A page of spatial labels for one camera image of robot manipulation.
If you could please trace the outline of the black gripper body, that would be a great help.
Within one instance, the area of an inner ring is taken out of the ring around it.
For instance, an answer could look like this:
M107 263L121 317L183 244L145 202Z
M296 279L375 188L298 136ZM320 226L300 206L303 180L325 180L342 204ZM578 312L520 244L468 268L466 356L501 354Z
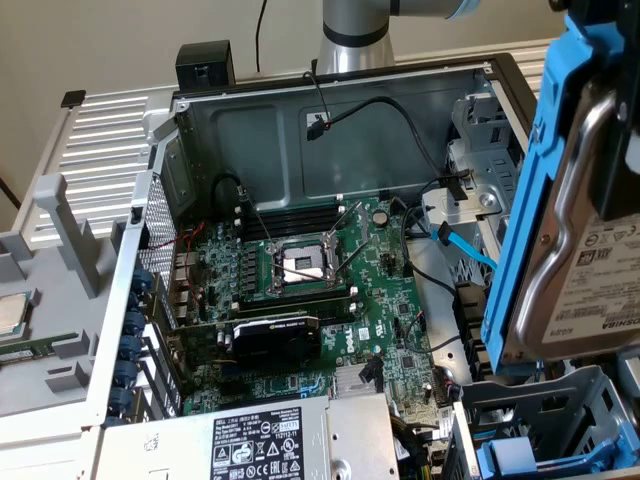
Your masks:
M639 0L573 0L569 16L581 26L613 22L624 38L639 37Z

